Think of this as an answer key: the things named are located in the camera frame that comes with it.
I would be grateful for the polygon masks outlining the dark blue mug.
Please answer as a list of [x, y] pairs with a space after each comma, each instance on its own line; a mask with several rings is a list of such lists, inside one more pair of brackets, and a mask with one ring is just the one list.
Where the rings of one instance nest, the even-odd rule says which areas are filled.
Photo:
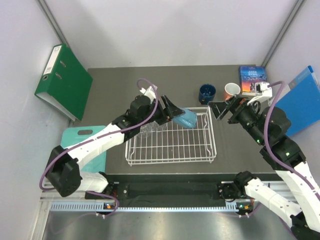
[[203, 84], [199, 88], [198, 101], [201, 105], [207, 105], [212, 102], [216, 94], [216, 88], [211, 84]]

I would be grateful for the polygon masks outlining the light blue mug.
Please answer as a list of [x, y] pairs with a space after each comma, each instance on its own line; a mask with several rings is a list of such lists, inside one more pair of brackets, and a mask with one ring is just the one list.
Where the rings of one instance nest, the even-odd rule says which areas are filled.
[[193, 129], [197, 126], [197, 114], [187, 108], [180, 108], [184, 114], [175, 117], [172, 121], [182, 128]]

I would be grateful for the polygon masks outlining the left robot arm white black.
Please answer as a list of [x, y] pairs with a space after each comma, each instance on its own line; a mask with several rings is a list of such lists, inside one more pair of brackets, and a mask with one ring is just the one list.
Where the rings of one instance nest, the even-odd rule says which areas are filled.
[[75, 192], [96, 192], [109, 198], [114, 191], [103, 172], [86, 172], [83, 167], [100, 154], [121, 145], [140, 133], [141, 126], [156, 122], [166, 124], [185, 111], [175, 106], [165, 95], [164, 105], [146, 95], [137, 96], [124, 114], [117, 117], [102, 131], [67, 148], [55, 147], [47, 163], [46, 179], [61, 197]]

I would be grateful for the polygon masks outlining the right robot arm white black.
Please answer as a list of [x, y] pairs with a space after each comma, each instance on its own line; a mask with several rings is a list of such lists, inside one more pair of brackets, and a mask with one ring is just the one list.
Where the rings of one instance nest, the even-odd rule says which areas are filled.
[[306, 157], [286, 132], [291, 121], [279, 107], [260, 110], [259, 101], [235, 95], [226, 101], [210, 102], [216, 120], [231, 113], [229, 124], [240, 124], [262, 148], [260, 154], [285, 182], [295, 202], [275, 192], [250, 173], [238, 173], [230, 186], [231, 198], [253, 198], [275, 213], [298, 240], [320, 238], [320, 188], [312, 177]]

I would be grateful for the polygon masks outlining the orange patterned mug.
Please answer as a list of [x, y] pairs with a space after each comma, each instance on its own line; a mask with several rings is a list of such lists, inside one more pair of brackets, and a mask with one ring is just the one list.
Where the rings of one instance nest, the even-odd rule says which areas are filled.
[[238, 84], [230, 82], [224, 86], [224, 100], [227, 101], [234, 95], [241, 93], [241, 88]]

